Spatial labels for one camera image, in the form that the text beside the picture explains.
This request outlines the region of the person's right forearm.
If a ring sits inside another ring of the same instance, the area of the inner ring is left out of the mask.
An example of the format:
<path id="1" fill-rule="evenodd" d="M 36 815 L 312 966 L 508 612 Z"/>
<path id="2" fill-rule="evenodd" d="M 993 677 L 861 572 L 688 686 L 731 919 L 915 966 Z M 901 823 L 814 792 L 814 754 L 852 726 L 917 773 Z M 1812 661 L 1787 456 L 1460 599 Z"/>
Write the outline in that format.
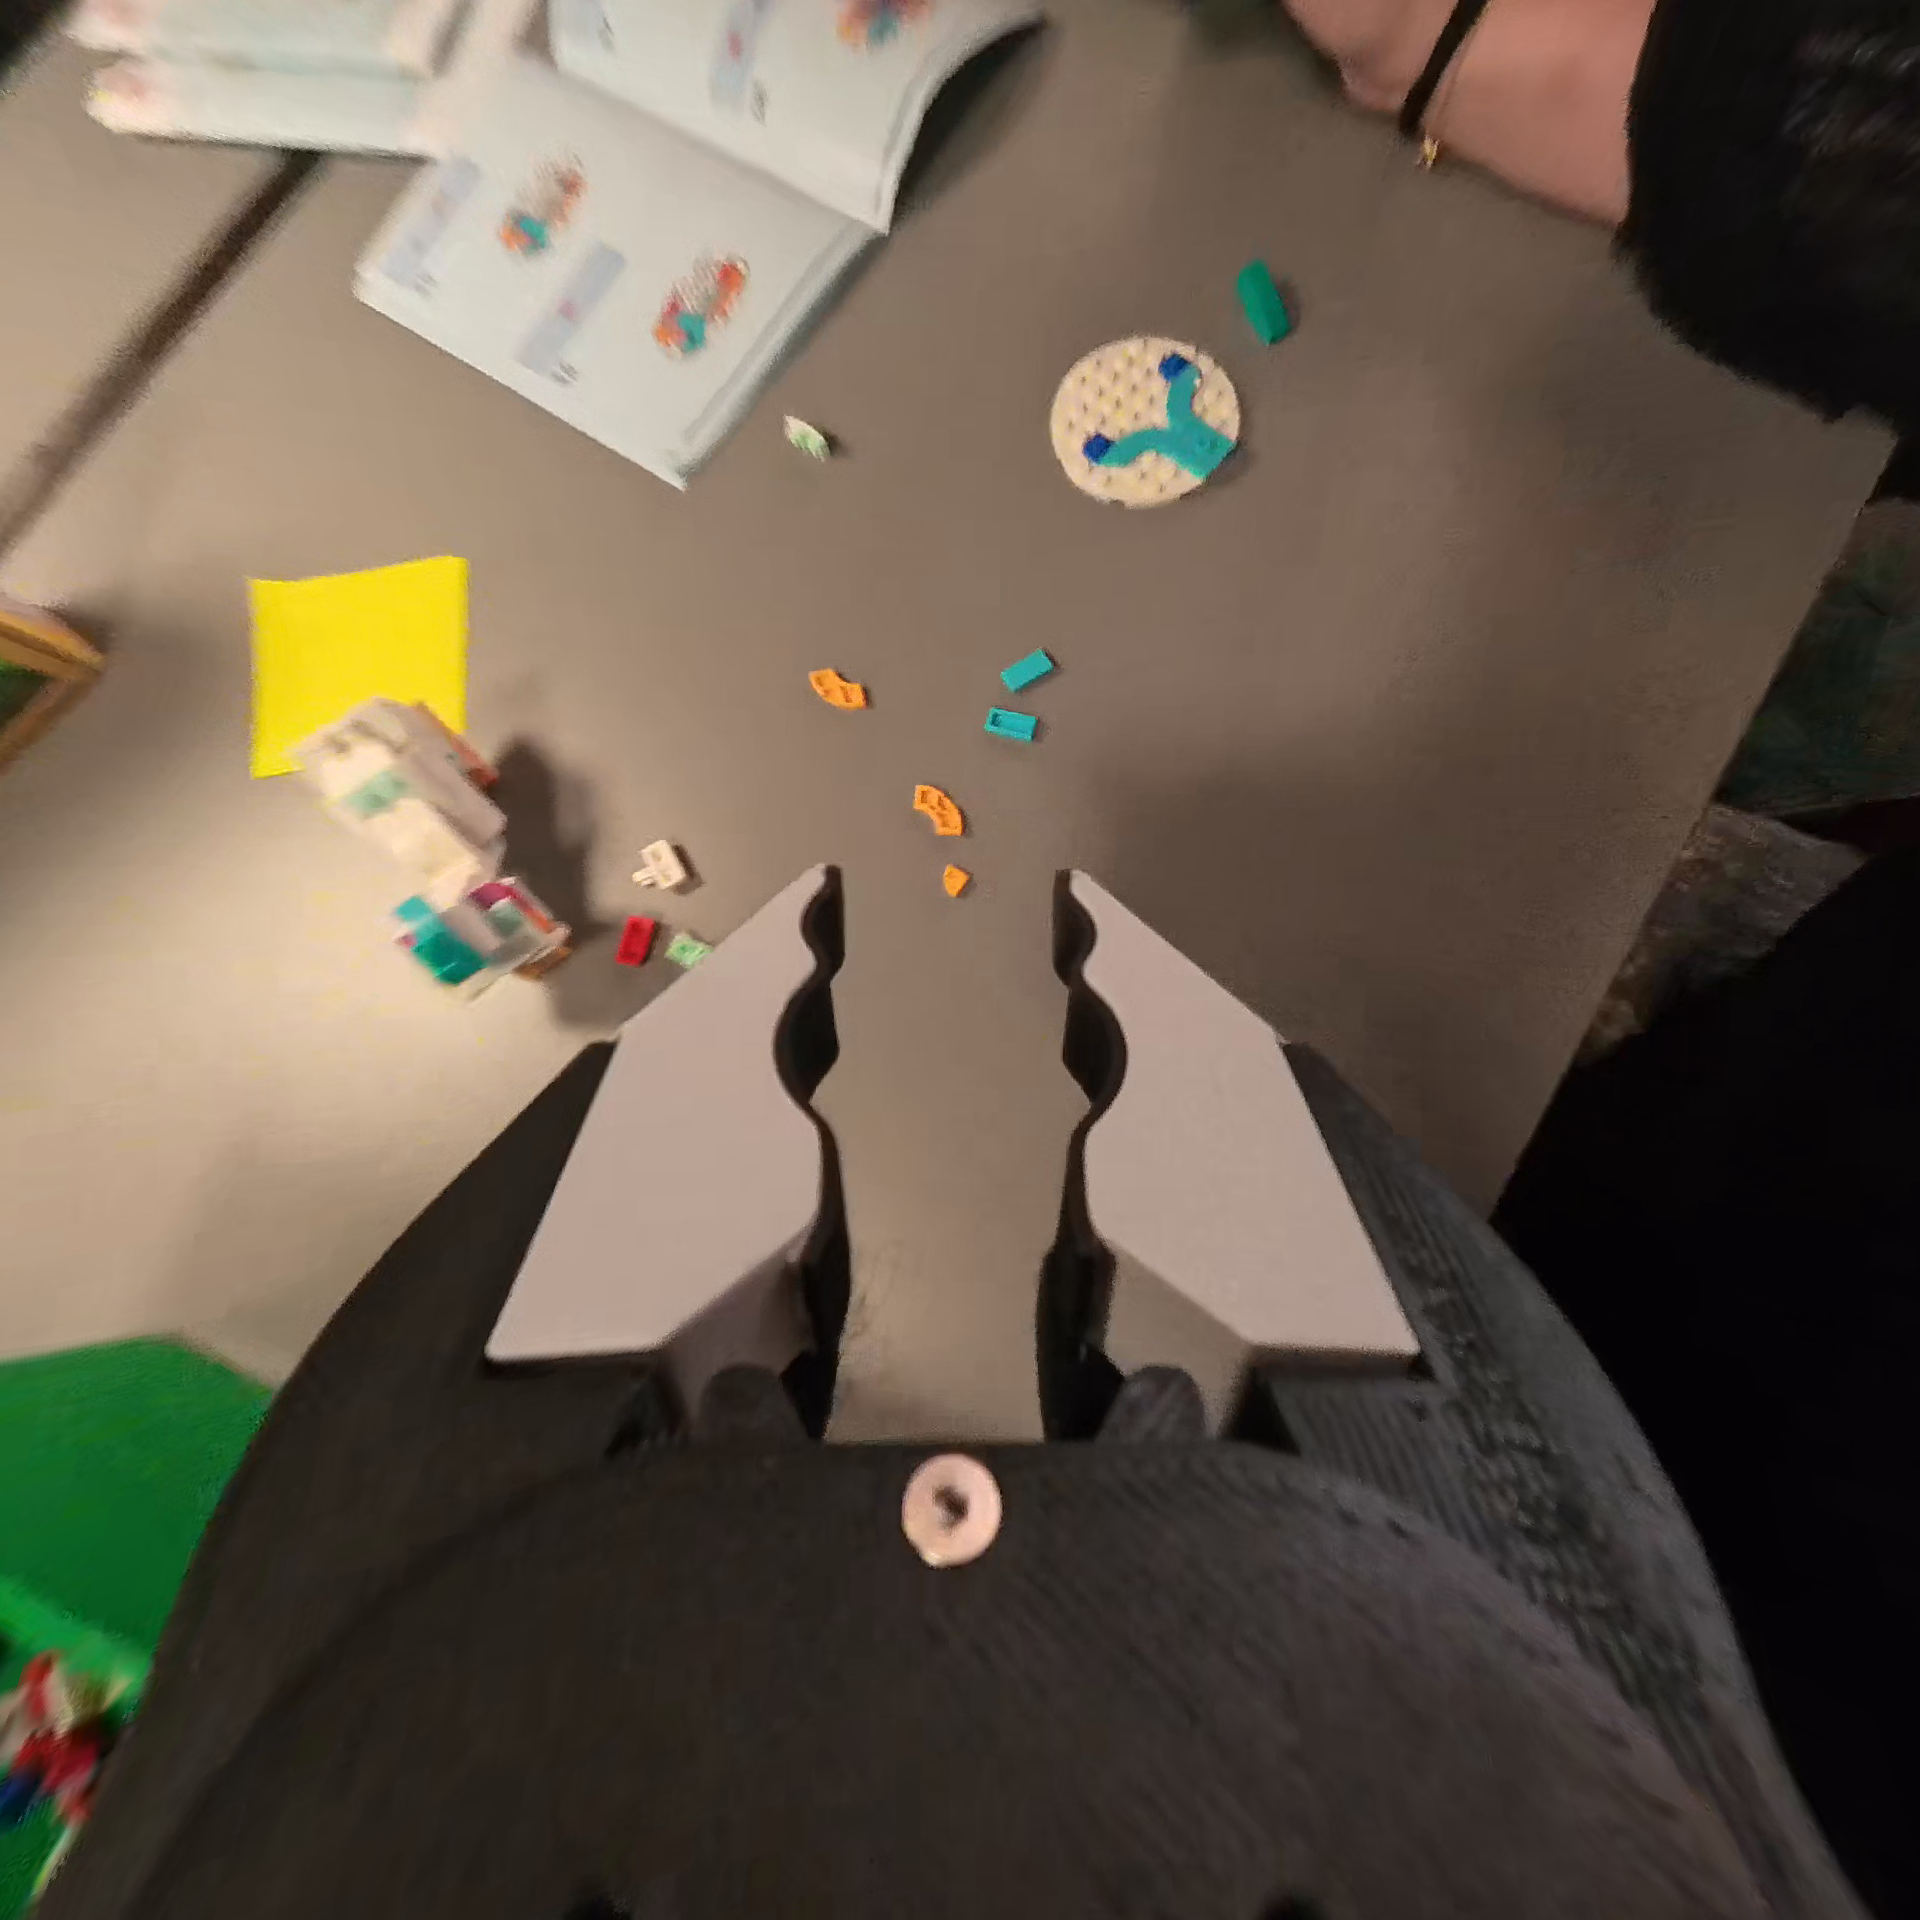
<path id="1" fill-rule="evenodd" d="M 1612 227 L 1683 346 L 1916 434 L 1917 4 L 1490 4 L 1427 126 Z"/>

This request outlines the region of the yellow paper note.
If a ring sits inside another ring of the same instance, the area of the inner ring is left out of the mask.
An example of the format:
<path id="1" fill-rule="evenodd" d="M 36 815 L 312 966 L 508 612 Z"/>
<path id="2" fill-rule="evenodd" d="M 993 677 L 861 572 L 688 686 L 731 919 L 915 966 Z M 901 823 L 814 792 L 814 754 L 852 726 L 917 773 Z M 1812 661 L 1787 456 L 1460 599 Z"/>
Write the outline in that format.
<path id="1" fill-rule="evenodd" d="M 254 779 L 349 708 L 422 703 L 467 728 L 469 563 L 408 560 L 306 581 L 249 581 Z"/>

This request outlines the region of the round white brick plate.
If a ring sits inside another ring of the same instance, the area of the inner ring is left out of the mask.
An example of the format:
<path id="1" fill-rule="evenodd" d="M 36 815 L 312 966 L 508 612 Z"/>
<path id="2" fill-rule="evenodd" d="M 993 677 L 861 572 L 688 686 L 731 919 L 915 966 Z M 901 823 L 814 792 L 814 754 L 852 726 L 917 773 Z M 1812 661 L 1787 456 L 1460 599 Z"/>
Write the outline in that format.
<path id="1" fill-rule="evenodd" d="M 1068 368 L 1046 436 L 1074 490 L 1130 512 L 1156 510 L 1203 490 L 1236 455 L 1241 403 L 1198 343 L 1139 333 Z"/>

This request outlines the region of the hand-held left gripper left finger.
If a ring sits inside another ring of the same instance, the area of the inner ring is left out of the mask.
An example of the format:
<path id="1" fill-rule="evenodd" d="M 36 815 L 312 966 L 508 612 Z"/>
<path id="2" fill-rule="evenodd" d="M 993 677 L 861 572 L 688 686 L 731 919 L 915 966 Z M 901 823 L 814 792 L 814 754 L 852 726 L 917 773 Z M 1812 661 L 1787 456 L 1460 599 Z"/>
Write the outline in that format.
<path id="1" fill-rule="evenodd" d="M 753 1366 L 825 1435 L 850 1250 L 814 1095 L 843 959 L 843 877 L 818 863 L 618 1028 L 486 1335 L 493 1366 L 643 1359 L 684 1413 Z"/>

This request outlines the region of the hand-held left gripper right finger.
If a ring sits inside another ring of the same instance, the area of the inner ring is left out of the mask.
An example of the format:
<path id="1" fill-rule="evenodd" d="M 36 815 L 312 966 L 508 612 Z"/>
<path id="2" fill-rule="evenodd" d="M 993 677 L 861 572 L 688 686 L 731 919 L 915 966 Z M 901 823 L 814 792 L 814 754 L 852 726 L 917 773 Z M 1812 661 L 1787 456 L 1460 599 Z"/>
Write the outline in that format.
<path id="1" fill-rule="evenodd" d="M 1268 1374 L 1418 1375 L 1421 1340 L 1275 1027 L 1085 871 L 1051 885 L 1062 1066 L 1085 1099 L 1037 1290 L 1046 1438 L 1091 1438 L 1128 1379 L 1260 1424 Z"/>

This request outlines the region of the pile of assorted bricks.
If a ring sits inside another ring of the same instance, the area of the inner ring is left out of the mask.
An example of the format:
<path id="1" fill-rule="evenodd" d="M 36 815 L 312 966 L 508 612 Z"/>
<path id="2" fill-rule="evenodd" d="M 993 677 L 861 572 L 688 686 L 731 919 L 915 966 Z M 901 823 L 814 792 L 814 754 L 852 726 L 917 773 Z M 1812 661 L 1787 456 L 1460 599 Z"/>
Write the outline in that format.
<path id="1" fill-rule="evenodd" d="M 45 1816 L 67 1839 L 89 1821 L 130 1699 L 122 1674 L 27 1656 L 2 1700 L 2 1832 Z"/>

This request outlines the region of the closed instruction booklet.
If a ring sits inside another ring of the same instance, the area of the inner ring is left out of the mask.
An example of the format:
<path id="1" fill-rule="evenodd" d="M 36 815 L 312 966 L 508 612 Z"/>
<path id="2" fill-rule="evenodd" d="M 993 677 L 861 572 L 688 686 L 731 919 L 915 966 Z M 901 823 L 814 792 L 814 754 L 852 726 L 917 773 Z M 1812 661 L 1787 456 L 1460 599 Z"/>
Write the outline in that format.
<path id="1" fill-rule="evenodd" d="M 157 64 L 429 80 L 467 2 L 82 2 L 68 37 Z"/>
<path id="2" fill-rule="evenodd" d="M 86 82 L 117 135 L 301 152 L 440 157 L 432 86 L 409 80 L 120 56 Z"/>

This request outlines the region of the white brick animal model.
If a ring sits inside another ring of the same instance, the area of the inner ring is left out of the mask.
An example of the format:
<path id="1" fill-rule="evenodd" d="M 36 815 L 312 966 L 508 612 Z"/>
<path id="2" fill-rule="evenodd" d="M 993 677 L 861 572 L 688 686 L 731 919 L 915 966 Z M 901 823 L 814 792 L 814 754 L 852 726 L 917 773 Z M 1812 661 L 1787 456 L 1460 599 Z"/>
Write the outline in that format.
<path id="1" fill-rule="evenodd" d="M 324 813 L 404 879 L 390 942 L 440 990 L 541 979 L 571 931 L 509 871 L 496 767 L 425 703 L 368 699 L 290 750 Z"/>

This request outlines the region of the black wrist band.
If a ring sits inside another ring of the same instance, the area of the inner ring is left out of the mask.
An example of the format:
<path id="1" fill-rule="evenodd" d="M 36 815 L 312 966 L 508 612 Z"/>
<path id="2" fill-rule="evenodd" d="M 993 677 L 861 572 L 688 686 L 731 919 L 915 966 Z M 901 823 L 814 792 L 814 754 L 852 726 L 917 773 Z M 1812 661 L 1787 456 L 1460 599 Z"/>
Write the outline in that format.
<path id="1" fill-rule="evenodd" d="M 1414 80 L 1408 85 L 1398 106 L 1396 128 L 1402 138 L 1418 148 L 1418 164 L 1432 172 L 1443 159 L 1443 142 L 1428 130 L 1428 112 L 1434 95 L 1446 82 L 1451 66 L 1470 37 L 1488 12 L 1490 2 L 1453 2 L 1440 35 L 1436 35 L 1428 56 Z"/>

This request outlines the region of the open instruction booklet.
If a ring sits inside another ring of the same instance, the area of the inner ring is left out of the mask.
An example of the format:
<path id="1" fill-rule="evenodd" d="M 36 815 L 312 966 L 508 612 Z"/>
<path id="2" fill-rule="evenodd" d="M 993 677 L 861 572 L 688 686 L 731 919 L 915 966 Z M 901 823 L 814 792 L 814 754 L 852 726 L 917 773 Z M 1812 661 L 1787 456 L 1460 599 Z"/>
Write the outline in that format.
<path id="1" fill-rule="evenodd" d="M 1040 4 L 546 4 L 354 268 L 373 312 L 674 490 L 890 234 Z"/>

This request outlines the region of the person's right hand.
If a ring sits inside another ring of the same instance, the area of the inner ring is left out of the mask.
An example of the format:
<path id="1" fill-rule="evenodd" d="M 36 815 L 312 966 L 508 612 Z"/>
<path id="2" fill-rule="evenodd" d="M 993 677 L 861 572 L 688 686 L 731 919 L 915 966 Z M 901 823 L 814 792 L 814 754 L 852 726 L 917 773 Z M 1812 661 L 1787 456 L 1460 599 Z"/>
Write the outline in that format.
<path id="1" fill-rule="evenodd" d="M 1449 4 L 1432 2 L 1283 2 L 1316 54 L 1332 62 L 1352 103 L 1398 112 L 1425 74 Z"/>

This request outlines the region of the green plastic bin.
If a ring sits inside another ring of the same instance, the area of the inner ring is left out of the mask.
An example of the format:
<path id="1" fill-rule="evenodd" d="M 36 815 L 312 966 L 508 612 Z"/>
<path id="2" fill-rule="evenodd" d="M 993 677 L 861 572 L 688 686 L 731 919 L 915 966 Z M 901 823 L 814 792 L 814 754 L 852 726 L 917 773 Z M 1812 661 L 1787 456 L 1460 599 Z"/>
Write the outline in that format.
<path id="1" fill-rule="evenodd" d="M 2 1366 L 5 1693 L 36 1650 L 148 1688 L 185 1568 L 272 1390 L 156 1336 Z M 29 1916 L 73 1839 L 5 1832 L 5 1916 Z"/>

